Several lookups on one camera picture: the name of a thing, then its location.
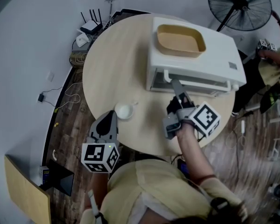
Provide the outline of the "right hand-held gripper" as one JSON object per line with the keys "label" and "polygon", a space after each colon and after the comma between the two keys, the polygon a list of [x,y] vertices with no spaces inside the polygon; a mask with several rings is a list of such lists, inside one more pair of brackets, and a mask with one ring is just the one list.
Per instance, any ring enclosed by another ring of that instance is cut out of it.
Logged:
{"label": "right hand-held gripper", "polygon": [[163,119],[165,138],[172,139],[182,124],[192,125],[201,135],[208,138],[218,127],[221,116],[207,103],[195,106],[179,80],[172,80],[175,96],[167,106],[167,116]]}

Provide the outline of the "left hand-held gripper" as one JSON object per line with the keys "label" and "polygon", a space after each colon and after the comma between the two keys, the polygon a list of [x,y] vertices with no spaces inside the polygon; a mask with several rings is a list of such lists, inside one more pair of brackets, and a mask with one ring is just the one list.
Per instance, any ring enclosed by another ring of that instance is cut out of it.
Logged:
{"label": "left hand-held gripper", "polygon": [[93,173],[112,173],[119,159],[118,117],[105,112],[91,125],[90,136],[82,144],[81,163]]}

